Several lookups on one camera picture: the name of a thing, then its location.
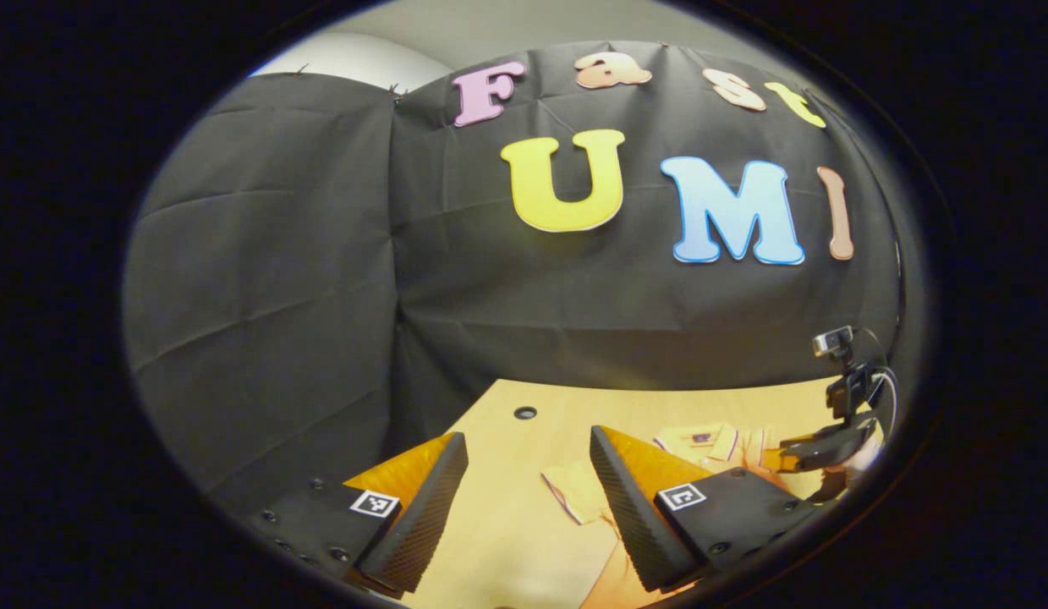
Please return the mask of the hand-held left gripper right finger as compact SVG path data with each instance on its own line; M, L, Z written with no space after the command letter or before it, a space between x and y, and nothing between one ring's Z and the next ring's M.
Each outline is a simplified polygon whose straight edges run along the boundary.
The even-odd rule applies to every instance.
M712 473L655 444L590 428L590 462L645 590L735 569L793 535L818 507L752 473Z

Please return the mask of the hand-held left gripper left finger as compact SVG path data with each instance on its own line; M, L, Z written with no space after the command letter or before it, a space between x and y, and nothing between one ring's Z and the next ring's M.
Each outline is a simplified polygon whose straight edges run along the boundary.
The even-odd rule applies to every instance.
M284 566L347 594L415 592L470 467L464 433L400 453L380 432L320 431L234 475L234 517Z

